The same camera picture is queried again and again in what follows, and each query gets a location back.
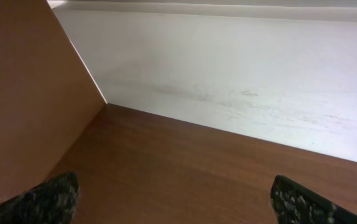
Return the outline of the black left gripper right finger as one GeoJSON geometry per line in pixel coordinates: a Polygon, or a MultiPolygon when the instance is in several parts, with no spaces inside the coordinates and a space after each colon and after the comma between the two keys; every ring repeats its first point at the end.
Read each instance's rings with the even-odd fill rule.
{"type": "Polygon", "coordinates": [[[283,175],[270,192],[279,224],[357,224],[357,215],[283,175]]]}

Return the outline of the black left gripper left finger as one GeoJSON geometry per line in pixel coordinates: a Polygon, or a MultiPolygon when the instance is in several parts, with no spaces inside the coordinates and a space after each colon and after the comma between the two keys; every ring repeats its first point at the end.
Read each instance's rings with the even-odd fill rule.
{"type": "Polygon", "coordinates": [[[70,224],[80,195],[77,175],[60,174],[0,204],[0,224],[70,224]]]}

